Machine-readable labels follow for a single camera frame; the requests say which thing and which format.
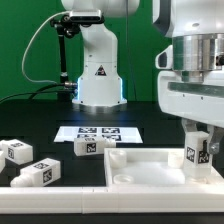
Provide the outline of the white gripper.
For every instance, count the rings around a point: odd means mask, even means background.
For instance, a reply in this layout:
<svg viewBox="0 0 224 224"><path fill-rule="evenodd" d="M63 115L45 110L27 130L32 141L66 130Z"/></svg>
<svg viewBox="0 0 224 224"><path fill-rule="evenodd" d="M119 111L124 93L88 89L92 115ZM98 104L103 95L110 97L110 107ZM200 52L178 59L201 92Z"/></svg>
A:
<svg viewBox="0 0 224 224"><path fill-rule="evenodd" d="M202 84L185 83L178 72L161 71L157 86L161 110L183 118L186 136L198 134L197 121L208 124L207 152L218 154L224 137L224 71L205 72Z"/></svg>

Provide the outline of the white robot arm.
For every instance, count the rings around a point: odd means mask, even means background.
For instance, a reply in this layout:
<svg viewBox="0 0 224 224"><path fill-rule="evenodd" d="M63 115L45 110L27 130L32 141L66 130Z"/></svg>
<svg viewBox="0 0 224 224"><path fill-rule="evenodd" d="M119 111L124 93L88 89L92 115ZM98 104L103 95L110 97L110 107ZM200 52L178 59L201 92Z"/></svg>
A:
<svg viewBox="0 0 224 224"><path fill-rule="evenodd" d="M134 14L140 0L61 2L84 40L84 70L73 102L91 109L124 104L117 38L103 20ZM218 153L224 138L224 0L152 0L152 24L172 39L155 59L161 110L180 117L187 133L206 124L207 152Z"/></svg>

